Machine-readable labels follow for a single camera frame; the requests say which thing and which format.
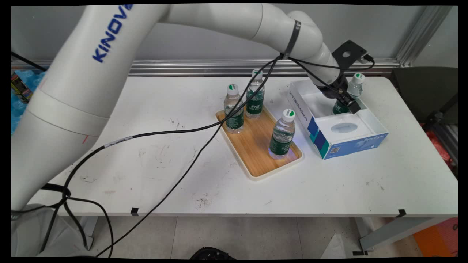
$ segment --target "white bottle cap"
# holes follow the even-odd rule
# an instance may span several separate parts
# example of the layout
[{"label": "white bottle cap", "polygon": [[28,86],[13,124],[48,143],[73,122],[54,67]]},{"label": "white bottle cap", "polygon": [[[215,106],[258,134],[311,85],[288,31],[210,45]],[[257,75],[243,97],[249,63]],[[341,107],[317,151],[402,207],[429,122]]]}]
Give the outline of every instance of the white bottle cap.
[{"label": "white bottle cap", "polygon": [[294,112],[294,110],[292,109],[285,109],[283,111],[283,115],[281,116],[281,118],[285,121],[285,122],[291,122],[294,120],[294,117],[296,117],[296,113]]},{"label": "white bottle cap", "polygon": [[252,71],[252,78],[255,76],[255,74],[258,72],[258,75],[255,77],[256,80],[261,80],[263,77],[263,72],[260,71],[259,68],[256,68]]},{"label": "white bottle cap", "polygon": [[229,84],[227,87],[227,94],[231,96],[239,94],[239,87],[235,84]]},{"label": "white bottle cap", "polygon": [[366,76],[364,76],[364,74],[362,73],[356,73],[354,74],[353,78],[352,78],[352,81],[356,84],[361,84],[364,82],[364,80],[366,79]]}]

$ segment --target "orange object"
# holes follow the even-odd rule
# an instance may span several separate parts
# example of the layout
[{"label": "orange object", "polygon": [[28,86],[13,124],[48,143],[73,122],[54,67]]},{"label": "orange object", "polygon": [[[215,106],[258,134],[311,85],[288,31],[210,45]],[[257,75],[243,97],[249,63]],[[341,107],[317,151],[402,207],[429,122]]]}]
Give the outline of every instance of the orange object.
[{"label": "orange object", "polygon": [[436,150],[439,152],[440,157],[442,157],[442,159],[444,159],[444,161],[447,164],[447,166],[449,167],[449,169],[452,170],[453,169],[452,164],[451,164],[452,158],[450,157],[448,152],[445,150],[444,146],[441,144],[441,142],[437,138],[436,134],[432,130],[428,130],[428,131],[426,131],[426,135],[427,135],[427,137],[429,137],[429,139],[431,140],[434,147],[436,147]]},{"label": "orange object", "polygon": [[424,257],[458,257],[458,218],[413,235]]}]

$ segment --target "clear water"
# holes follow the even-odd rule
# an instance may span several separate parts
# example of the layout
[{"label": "clear water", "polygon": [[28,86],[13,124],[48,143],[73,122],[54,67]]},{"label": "clear water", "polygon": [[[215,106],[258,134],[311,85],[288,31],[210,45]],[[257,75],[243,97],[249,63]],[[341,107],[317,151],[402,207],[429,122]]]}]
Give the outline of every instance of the clear water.
[{"label": "clear water", "polygon": [[[236,103],[237,103],[237,101],[239,100],[240,97],[241,97],[241,95],[239,95],[239,94],[234,95],[234,96],[231,96],[231,95],[228,94],[226,96],[226,99],[224,99],[224,113],[225,113],[226,116],[234,108],[234,105],[236,105]],[[238,109],[241,104],[242,104],[242,102],[240,102],[239,105],[237,105],[236,109]],[[237,117],[237,116],[243,115],[243,114],[244,114],[244,109],[241,109],[236,114],[234,114],[233,117]],[[243,126],[238,128],[238,129],[231,129],[228,126],[226,126],[226,130],[228,132],[230,132],[230,133],[240,133],[242,131],[242,129],[243,129]]]},{"label": "clear water", "polygon": [[[275,127],[273,128],[273,138],[279,143],[291,143],[294,137],[294,133],[296,131],[296,126],[294,121],[286,122],[282,118],[280,118],[277,122]],[[268,149],[270,156],[273,159],[279,160],[284,158],[284,155],[277,155],[273,153],[270,149]]]},{"label": "clear water", "polygon": [[[262,84],[263,80],[253,80],[250,86],[247,89],[247,98],[251,97],[253,93],[258,89],[258,86]],[[260,89],[260,91],[253,97],[252,101],[263,100],[265,97],[265,85]],[[261,115],[261,112],[258,114],[250,114],[248,111],[245,112],[245,115],[250,119],[258,119]]]},{"label": "clear water", "polygon": [[348,84],[348,93],[354,100],[357,100],[362,94],[362,84],[356,84],[351,81]]}]

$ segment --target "kinova logo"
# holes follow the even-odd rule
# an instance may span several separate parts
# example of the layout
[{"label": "kinova logo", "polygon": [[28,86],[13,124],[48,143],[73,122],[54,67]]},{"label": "kinova logo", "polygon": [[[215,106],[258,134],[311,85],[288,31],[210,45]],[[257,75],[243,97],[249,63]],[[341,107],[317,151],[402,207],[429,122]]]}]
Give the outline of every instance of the kinova logo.
[{"label": "kinova logo", "polygon": [[107,52],[109,52],[110,49],[110,44],[108,43],[109,41],[113,41],[116,39],[115,35],[117,35],[120,31],[120,28],[122,27],[122,22],[120,22],[117,18],[119,19],[125,19],[127,18],[127,15],[125,14],[124,9],[122,6],[130,10],[133,5],[120,5],[118,7],[119,13],[114,15],[114,18],[109,23],[109,26],[107,27],[106,35],[107,37],[101,39],[101,44],[98,44],[98,48],[95,50],[95,55],[93,55],[93,59],[96,61],[99,61],[100,63],[103,62],[103,58],[107,55]]}]

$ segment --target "white box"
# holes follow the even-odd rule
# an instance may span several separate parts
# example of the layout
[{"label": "white box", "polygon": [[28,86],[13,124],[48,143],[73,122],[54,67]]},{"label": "white box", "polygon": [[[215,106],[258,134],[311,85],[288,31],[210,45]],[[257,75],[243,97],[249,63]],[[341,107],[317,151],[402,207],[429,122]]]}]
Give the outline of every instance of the white box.
[{"label": "white box", "polygon": [[361,110],[356,114],[334,115],[336,99],[325,97],[311,80],[291,82],[287,98],[322,159],[377,148],[388,135],[360,99]]}]

